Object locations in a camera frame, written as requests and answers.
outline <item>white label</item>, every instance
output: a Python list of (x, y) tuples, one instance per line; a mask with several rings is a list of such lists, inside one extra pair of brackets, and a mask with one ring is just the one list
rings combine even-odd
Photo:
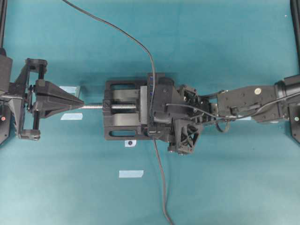
[(141, 178), (144, 170), (120, 170), (119, 178)]
[(65, 113), (62, 115), (60, 120), (82, 120), (82, 113)]
[(76, 88), (77, 87), (72, 87), (72, 86), (60, 86), (61, 89), (66, 91), (67, 93), (76, 93)]

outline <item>wire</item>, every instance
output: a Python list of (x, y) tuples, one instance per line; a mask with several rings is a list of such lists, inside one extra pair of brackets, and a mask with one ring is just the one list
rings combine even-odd
[(241, 117), (223, 117), (222, 119), (219, 119), (219, 120), (215, 120), (215, 121), (209, 121), (209, 122), (205, 122), (205, 123), (202, 123), (204, 125), (206, 124), (211, 124), (212, 123), (219, 123), (219, 122), (224, 122), (224, 121), (234, 121), (234, 120), (241, 120), (241, 119), (244, 119), (246, 117), (253, 117), (255, 115), (257, 115), (259, 112), (261, 112), (265, 107), (269, 106), (269, 105), (272, 105), (276, 102), (280, 102), (282, 100), (285, 100), (285, 99), (288, 99), (288, 98), (292, 98), (292, 97), (295, 97), (295, 96), (298, 96), (300, 95), (300, 92), (296, 92), (294, 94), (291, 94), (291, 95), (287, 95), (285, 97), (280, 97), (280, 98), (277, 98), (273, 101), (270, 101), (270, 102), (267, 102), (266, 104), (262, 105), (261, 107), (259, 107), (258, 109), (256, 109), (254, 112), (250, 113), (250, 114), (247, 114), (245, 116), (241, 116)]
[(211, 114), (211, 113), (209, 113), (209, 112), (207, 112), (207, 111), (205, 111), (205, 110), (199, 109), (199, 108), (194, 107), (194, 106), (191, 106), (191, 105), (175, 104), (175, 103), (167, 103), (165, 106), (180, 106), (180, 107), (191, 108), (191, 109), (200, 111), (200, 112), (202, 112), (202, 113), (204, 113), (204, 114), (206, 114), (206, 115), (208, 115), (208, 116), (211, 116), (211, 117), (213, 117), (213, 118), (216, 118), (216, 119), (218, 119), (218, 118), (223, 118), (223, 119), (229, 120), (229, 118), (227, 118), (227, 117), (215, 116), (215, 115), (213, 115), (213, 114)]
[(214, 99), (217, 97), (218, 94), (221, 94), (222, 92), (224, 92), (224, 90), (220, 90), (218, 92), (215, 92), (215, 93), (212, 93), (212, 94), (209, 94), (209, 95), (199, 95), (199, 97), (201, 98), (208, 98), (208, 99)]
[(159, 165), (160, 174), (161, 174), (161, 180), (163, 182), (163, 213), (165, 215), (165, 218), (168, 220), (168, 222), (171, 225), (173, 225), (172, 219), (170, 218), (170, 216), (167, 212), (167, 209), (165, 207), (165, 204), (166, 204), (165, 174), (164, 174), (163, 166), (161, 165), (161, 161), (160, 161), (160, 157), (159, 157), (159, 153), (158, 153), (158, 146), (156, 145), (156, 140), (155, 139), (153, 139), (153, 144), (154, 144), (156, 157), (157, 157), (157, 160), (158, 160), (158, 165)]
[(155, 92), (155, 86), (156, 86), (156, 73), (155, 73), (155, 65), (154, 65), (154, 60), (153, 57), (151, 55), (151, 53), (149, 52), (149, 50), (141, 43), (139, 42), (137, 39), (135, 39), (133, 36), (129, 35), (127, 32), (125, 32), (124, 30), (122, 30), (121, 28), (117, 27), (116, 25), (113, 25), (112, 23), (101, 19), (85, 10), (83, 10), (82, 8), (79, 8), (78, 6), (72, 4), (71, 2), (67, 1), (67, 0), (62, 0), (63, 2), (67, 3), (69, 6), (77, 9), (78, 11), (92, 17), (93, 19), (103, 22), (106, 25), (109, 25), (113, 28), (115, 28), (116, 30), (120, 31), (122, 34), (124, 34), (125, 36), (127, 36), (128, 38), (130, 38), (131, 40), (133, 40), (134, 42), (136, 42), (150, 57), (150, 61), (151, 61), (151, 67), (152, 67), (152, 76), (153, 76), (153, 89), (152, 89), (152, 97), (151, 97), (151, 103), (150, 103), (150, 111), (152, 112), (152, 108), (153, 108), (153, 98), (154, 98), (154, 92)]
[(270, 101), (270, 102), (268, 102), (268, 103), (262, 105), (261, 107), (259, 107), (259, 108), (258, 108), (255, 112), (253, 112), (253, 113), (250, 113), (250, 114), (245, 115), (245, 116), (242, 116), (242, 117), (237, 117), (236, 120), (241, 120), (241, 119), (246, 118), (246, 117), (249, 117), (249, 116), (251, 116), (251, 117), (252, 117), (252, 116), (255, 116), (255, 115), (257, 115), (261, 110), (263, 110), (263, 108), (265, 108), (265, 107), (267, 107), (267, 106), (269, 106), (269, 105), (272, 105), (272, 104), (274, 104), (274, 103), (276, 103), (276, 102), (280, 102), (280, 101), (282, 101), (282, 100), (285, 100), (285, 99), (288, 99), (288, 98), (292, 98), (292, 97), (295, 97), (295, 96), (298, 96), (298, 95), (300, 95), (300, 92), (296, 92), (296, 93), (294, 93), (294, 94), (287, 95), (287, 96), (285, 96), (285, 97), (277, 98), (277, 99), (275, 99), (275, 100), (273, 100), (273, 101)]
[(226, 127), (225, 127), (225, 129), (223, 130), (223, 129), (219, 126), (219, 124), (216, 123), (216, 128), (217, 128), (217, 130), (218, 130), (219, 132), (221, 132), (221, 133), (227, 133), (227, 132), (229, 131), (229, 126), (230, 126), (230, 123), (229, 123), (229, 121), (227, 121), (227, 122), (226, 122)]

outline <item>teal background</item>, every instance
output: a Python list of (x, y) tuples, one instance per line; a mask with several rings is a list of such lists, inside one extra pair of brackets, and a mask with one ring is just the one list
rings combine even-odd
[[(298, 73), (289, 0), (72, 2), (135, 36), (158, 72), (200, 94)], [(81, 85), (88, 103), (102, 100), (107, 79), (151, 70), (139, 46), (60, 0), (9, 0), (4, 46), (12, 80), (26, 58), (46, 59), (45, 78)], [(39, 142), (11, 134), (1, 147), (0, 224), (167, 224), (152, 142), (105, 141), (101, 111), (84, 111), (80, 121), (61, 116), (41, 121)], [(207, 127), (195, 153), (183, 157), (158, 147), (177, 225), (299, 224), (300, 148), (288, 123), (237, 121), (227, 134)], [(119, 170), (144, 175), (119, 179)]]

